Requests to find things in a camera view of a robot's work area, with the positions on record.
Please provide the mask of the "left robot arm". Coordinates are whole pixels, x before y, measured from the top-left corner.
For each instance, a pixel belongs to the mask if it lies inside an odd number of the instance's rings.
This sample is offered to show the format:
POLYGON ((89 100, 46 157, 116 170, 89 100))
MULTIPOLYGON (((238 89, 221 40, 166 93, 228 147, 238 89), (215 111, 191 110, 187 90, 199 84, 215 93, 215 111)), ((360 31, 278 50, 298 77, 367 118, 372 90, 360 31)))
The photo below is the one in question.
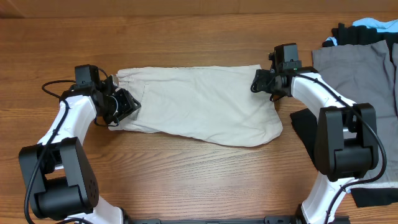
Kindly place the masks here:
POLYGON ((56 97, 60 110, 37 144, 23 147, 19 164, 26 192, 24 216, 57 223, 132 223, 129 215, 100 196, 95 173, 83 150, 91 123, 117 127, 141 104, 119 87, 114 75, 100 79, 95 65, 75 67, 71 87, 56 97))

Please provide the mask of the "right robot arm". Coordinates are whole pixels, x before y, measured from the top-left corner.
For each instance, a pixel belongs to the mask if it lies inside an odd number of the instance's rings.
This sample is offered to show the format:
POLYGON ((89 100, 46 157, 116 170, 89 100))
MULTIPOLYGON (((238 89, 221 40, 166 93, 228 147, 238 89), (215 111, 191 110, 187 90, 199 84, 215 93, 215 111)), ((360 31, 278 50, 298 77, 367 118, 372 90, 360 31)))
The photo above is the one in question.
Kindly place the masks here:
POLYGON ((380 179, 386 170, 376 111, 369 103, 357 104, 339 94, 313 67, 303 67, 295 43, 276 46, 269 60, 270 69, 256 71, 251 91, 270 94, 272 102, 293 97, 315 115, 318 176, 296 215, 267 216, 264 223, 349 223, 348 217, 335 215, 346 193, 380 179))

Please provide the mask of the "beige shorts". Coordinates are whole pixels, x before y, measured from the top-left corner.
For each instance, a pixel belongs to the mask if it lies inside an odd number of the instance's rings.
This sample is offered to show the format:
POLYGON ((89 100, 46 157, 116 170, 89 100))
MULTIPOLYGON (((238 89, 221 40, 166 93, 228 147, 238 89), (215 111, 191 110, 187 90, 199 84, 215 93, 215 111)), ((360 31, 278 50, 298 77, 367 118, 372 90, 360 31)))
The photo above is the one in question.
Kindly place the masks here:
POLYGON ((179 135, 224 146, 254 147, 283 127, 269 94, 250 90, 260 65, 144 67, 117 72, 141 108, 118 130, 179 135))

